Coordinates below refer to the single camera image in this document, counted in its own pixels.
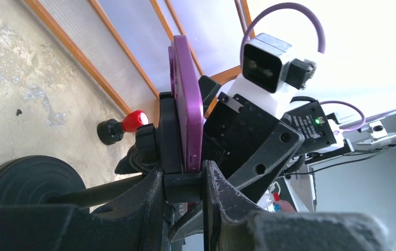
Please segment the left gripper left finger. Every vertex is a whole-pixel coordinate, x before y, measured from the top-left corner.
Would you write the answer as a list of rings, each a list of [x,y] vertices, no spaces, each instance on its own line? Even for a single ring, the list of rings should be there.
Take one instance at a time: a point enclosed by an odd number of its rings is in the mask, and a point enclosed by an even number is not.
[[[92,213],[74,205],[0,207],[0,250],[160,250],[163,206],[156,168]]]

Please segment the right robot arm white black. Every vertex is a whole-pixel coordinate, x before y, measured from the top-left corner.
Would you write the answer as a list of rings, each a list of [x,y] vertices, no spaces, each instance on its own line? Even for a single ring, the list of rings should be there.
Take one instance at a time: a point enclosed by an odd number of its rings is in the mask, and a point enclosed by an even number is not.
[[[292,101],[303,104],[284,113],[282,119],[304,136],[304,143],[294,154],[296,160],[291,161],[288,167],[284,167],[284,162],[280,161],[275,169],[259,178],[247,174],[246,170],[227,173],[229,182],[252,201],[259,201],[265,186],[278,178],[290,181],[302,177],[314,182],[315,170],[308,169],[301,173],[299,169],[302,166],[319,164],[348,154],[378,154],[396,146],[396,132],[387,132],[381,123],[385,117],[396,114],[396,109],[368,118],[362,116],[361,122],[342,128],[336,114],[326,115],[318,100],[296,96]]]

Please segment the black round-base stand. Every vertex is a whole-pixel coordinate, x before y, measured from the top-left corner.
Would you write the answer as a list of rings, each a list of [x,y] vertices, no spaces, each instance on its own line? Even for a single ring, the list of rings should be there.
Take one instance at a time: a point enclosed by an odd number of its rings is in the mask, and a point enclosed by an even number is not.
[[[200,172],[185,173],[176,101],[160,94],[160,124],[141,126],[135,144],[116,167],[117,174],[136,173],[129,181],[86,188],[68,163],[50,156],[26,156],[0,166],[0,207],[74,204],[101,207],[141,182],[152,170],[162,172],[164,203],[200,200]]]

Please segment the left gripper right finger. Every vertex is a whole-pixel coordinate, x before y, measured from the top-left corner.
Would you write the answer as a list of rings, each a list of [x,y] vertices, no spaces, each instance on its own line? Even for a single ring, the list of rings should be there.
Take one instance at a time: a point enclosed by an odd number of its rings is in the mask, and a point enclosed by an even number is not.
[[[205,250],[394,250],[388,230],[359,213],[268,212],[204,161]]]

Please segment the purple-cased phone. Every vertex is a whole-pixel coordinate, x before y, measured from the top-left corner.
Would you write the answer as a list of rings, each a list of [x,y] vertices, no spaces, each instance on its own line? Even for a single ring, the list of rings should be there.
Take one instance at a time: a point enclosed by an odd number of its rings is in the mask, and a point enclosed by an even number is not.
[[[201,167],[203,103],[201,91],[185,35],[174,35],[168,47],[170,78],[179,119],[185,173],[198,173]]]

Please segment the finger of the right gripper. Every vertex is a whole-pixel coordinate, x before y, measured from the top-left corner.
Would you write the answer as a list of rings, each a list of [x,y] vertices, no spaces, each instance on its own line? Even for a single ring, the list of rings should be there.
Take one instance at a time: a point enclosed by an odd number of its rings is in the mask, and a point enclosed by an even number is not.
[[[171,227],[167,237],[170,242],[203,233],[203,204],[197,203]]]

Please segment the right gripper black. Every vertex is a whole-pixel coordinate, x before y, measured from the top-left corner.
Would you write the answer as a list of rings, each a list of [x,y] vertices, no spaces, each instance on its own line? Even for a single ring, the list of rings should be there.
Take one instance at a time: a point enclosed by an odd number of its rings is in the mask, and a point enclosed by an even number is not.
[[[201,159],[215,161],[224,177],[253,202],[283,173],[304,136],[239,94],[230,97],[219,83],[198,80],[203,115]]]

